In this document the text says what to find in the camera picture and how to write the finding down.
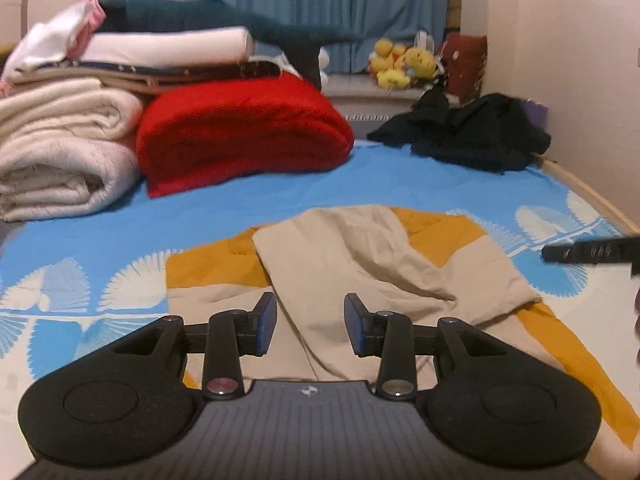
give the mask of metal screw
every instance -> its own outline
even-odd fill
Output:
[[[395,397],[408,395],[413,390],[414,386],[404,379],[390,379],[382,384],[382,391]]]
[[[229,395],[238,389],[238,382],[228,377],[216,377],[207,383],[207,390],[215,395]]]

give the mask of whale plush toy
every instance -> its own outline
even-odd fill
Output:
[[[321,88],[318,54],[332,43],[361,38],[347,30],[319,25],[284,25],[239,10],[223,0],[98,0],[106,19],[97,32],[183,32],[245,27],[252,38],[279,46],[300,75]]]

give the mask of bed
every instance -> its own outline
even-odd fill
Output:
[[[546,169],[567,178],[553,164]],[[481,173],[358,140],[350,160],[328,173],[259,174],[154,200],[142,183],[103,213],[16,226],[0,260],[0,429],[3,440],[13,436],[0,462],[15,465],[6,478],[29,460],[16,425],[23,391],[166,313],[164,264],[172,253],[316,207],[377,203],[473,219],[640,412],[632,306],[638,280],[624,266],[540,260],[546,243],[634,226],[600,201],[613,222],[607,220],[578,195],[594,201],[581,184],[571,190],[548,172]]]

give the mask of gray ribbed panel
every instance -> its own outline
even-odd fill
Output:
[[[312,386],[317,391],[305,395]],[[364,383],[258,381],[211,402],[172,448],[131,466],[72,470],[38,462],[20,480],[595,480],[581,463],[536,471],[479,464],[444,446],[408,404]]]

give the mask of blue bed sheet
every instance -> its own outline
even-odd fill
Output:
[[[533,287],[555,296],[580,294],[588,273],[544,266],[542,245],[617,234],[535,168],[481,173],[367,142],[328,173],[260,174],[155,200],[141,184],[101,214],[31,222],[7,245],[0,359],[12,349],[23,353],[31,377],[41,377],[166,312],[164,262],[171,252],[309,208],[367,203],[467,214]]]

